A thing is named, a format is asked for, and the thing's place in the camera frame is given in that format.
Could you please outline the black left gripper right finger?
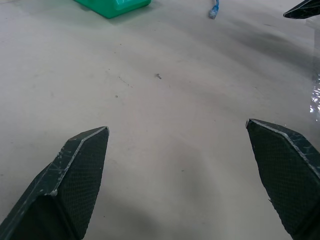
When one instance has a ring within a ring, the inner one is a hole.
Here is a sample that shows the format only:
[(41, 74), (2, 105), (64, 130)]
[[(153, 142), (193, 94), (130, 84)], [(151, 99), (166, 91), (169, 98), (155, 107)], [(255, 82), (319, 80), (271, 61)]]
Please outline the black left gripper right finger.
[(261, 182), (294, 240), (320, 238), (320, 153), (299, 132), (249, 119), (246, 129)]

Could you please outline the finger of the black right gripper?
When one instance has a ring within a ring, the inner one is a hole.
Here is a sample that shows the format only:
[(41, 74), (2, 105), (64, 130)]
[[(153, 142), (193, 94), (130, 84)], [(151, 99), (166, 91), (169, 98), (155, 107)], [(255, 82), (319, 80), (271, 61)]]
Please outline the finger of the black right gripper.
[(307, 19), (320, 14), (320, 0), (303, 0), (283, 14), (288, 19)]

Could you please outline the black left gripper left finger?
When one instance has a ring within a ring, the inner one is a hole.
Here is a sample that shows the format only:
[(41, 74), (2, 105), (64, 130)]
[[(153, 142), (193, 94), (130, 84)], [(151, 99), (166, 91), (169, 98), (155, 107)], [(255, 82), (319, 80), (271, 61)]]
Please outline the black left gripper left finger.
[(109, 128), (71, 137), (0, 225), (2, 240), (82, 240), (100, 191)]

